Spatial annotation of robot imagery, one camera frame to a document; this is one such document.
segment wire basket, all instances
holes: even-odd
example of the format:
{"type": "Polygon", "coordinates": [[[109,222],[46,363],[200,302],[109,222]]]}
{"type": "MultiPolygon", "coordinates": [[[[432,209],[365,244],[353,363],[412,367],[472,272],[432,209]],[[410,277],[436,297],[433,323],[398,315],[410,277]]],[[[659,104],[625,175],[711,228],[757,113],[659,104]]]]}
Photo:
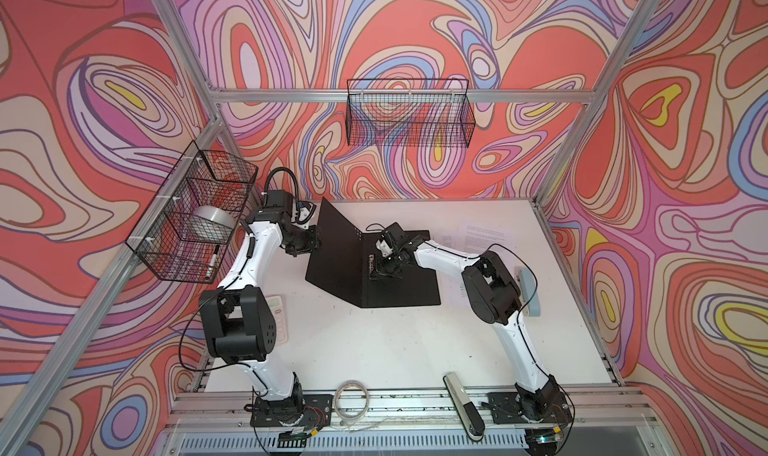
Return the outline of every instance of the wire basket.
{"type": "Polygon", "coordinates": [[[475,114],[465,78],[353,78],[346,82],[350,146],[469,147],[475,114]]]}
{"type": "Polygon", "coordinates": [[[225,151],[198,150],[146,234],[126,244],[158,279],[212,283],[256,181],[253,164],[225,151]],[[201,208],[218,209],[215,219],[201,208]]]}

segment psychedelic patterned backdrop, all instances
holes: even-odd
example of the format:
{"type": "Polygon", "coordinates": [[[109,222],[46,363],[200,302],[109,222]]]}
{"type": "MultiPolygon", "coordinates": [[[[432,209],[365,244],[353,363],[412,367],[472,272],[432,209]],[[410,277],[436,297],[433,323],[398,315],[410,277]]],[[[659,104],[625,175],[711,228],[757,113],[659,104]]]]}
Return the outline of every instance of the psychedelic patterned backdrop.
{"type": "MultiPolygon", "coordinates": [[[[0,417],[205,123],[149,0],[0,0],[0,417]]],[[[25,454],[146,453],[198,290],[139,269],[25,454]]]]}
{"type": "MultiPolygon", "coordinates": [[[[463,76],[591,88],[637,0],[175,0],[218,88],[463,76]]],[[[349,148],[344,105],[223,106],[246,156],[302,196],[531,197],[578,106],[475,105],[469,149],[349,148]]]]}
{"type": "Polygon", "coordinates": [[[768,454],[768,0],[665,0],[546,206],[682,454],[768,454]]]}

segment yellow shape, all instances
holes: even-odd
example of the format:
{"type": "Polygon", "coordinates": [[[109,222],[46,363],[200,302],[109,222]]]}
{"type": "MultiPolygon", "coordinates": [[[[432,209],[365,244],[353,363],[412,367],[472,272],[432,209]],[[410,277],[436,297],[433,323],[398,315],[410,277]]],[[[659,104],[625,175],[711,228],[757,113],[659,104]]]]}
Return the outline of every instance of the yellow shape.
{"type": "Polygon", "coordinates": [[[610,304],[608,293],[601,289],[600,296],[603,298],[603,306],[605,307],[605,312],[608,314],[608,319],[611,323],[616,323],[616,311],[614,310],[614,306],[610,304]]]}
{"type": "Polygon", "coordinates": [[[541,115],[542,113],[546,113],[547,111],[549,111],[549,108],[552,108],[553,106],[555,106],[555,103],[547,103],[544,106],[541,106],[539,108],[531,110],[530,112],[526,112],[525,116],[537,117],[537,116],[541,115]]]}
{"type": "MultiPolygon", "coordinates": [[[[720,328],[720,331],[723,332],[723,336],[739,346],[751,348],[751,350],[757,354],[768,356],[768,339],[745,338],[739,333],[736,333],[726,322],[726,313],[729,311],[745,313],[755,320],[756,325],[768,327],[768,309],[754,307],[743,303],[725,303],[720,305],[715,313],[715,324],[720,328]]],[[[758,329],[757,333],[763,334],[760,329],[758,329]]]]}
{"type": "Polygon", "coordinates": [[[141,101],[141,98],[136,96],[134,93],[132,93],[128,88],[124,88],[117,83],[113,83],[110,81],[107,81],[104,83],[107,88],[112,90],[113,92],[118,93],[120,96],[128,100],[128,102],[135,106],[136,108],[139,108],[140,110],[146,110],[147,106],[144,104],[144,102],[141,101]]]}
{"type": "Polygon", "coordinates": [[[598,243],[607,243],[608,240],[605,239],[605,237],[600,233],[600,231],[595,230],[594,228],[590,228],[589,231],[587,231],[587,245],[584,248],[584,252],[586,253],[589,251],[594,245],[598,243]]]}
{"type": "Polygon", "coordinates": [[[673,85],[667,86],[665,89],[658,92],[656,95],[653,95],[650,97],[650,100],[645,102],[645,105],[643,105],[642,108],[640,108],[640,111],[642,112],[645,108],[648,108],[651,106],[656,100],[659,98],[663,98],[664,101],[661,103],[661,113],[655,117],[652,120],[648,120],[648,123],[654,126],[664,126],[667,124],[667,120],[670,118],[669,114],[669,105],[670,103],[680,96],[680,94],[683,92],[683,87],[680,85],[677,85],[677,83],[674,83],[673,85]]]}

